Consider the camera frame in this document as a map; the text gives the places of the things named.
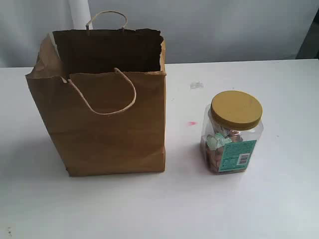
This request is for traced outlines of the clear jar yellow lid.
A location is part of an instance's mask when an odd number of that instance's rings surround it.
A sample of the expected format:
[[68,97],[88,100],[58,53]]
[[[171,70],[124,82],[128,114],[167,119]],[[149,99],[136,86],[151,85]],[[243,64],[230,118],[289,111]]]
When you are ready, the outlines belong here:
[[252,95],[224,91],[206,107],[200,146],[208,169],[215,175],[248,168],[263,124],[263,108]]

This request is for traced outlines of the brown paper bag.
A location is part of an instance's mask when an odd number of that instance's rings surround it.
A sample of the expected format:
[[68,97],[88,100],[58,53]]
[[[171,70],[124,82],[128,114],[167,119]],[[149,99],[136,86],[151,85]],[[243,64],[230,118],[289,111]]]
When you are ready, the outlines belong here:
[[61,30],[42,41],[28,88],[70,176],[165,170],[160,31]]

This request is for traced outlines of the dark object at right edge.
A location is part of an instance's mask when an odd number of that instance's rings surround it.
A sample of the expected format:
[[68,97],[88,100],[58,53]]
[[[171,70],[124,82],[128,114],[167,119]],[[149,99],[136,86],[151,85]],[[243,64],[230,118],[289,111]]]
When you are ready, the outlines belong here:
[[317,12],[306,37],[299,49],[296,59],[319,58],[319,13]]

